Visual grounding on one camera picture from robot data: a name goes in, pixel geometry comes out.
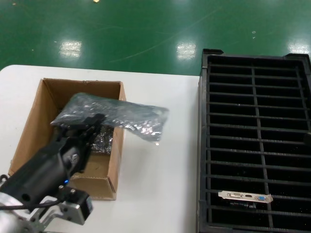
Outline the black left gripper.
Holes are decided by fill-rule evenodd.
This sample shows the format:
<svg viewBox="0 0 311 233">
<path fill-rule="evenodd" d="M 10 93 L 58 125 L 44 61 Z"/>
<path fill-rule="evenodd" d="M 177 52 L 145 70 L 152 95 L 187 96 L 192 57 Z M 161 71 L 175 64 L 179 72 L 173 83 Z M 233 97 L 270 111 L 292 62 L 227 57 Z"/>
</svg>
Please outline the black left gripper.
<svg viewBox="0 0 311 233">
<path fill-rule="evenodd" d="M 56 205 L 40 202 L 46 196 L 58 193 L 59 186 L 66 185 L 71 176 L 80 171 L 84 172 L 91 154 L 92 144 L 99 132 L 98 128 L 105 120 L 105 115 L 95 114 L 59 127 L 65 130 L 86 131 L 85 137 L 59 137 L 46 146 L 16 171 L 0 188 L 0 192 L 16 199 L 20 204 L 1 206 L 6 210 L 33 210 Z"/>
</svg>

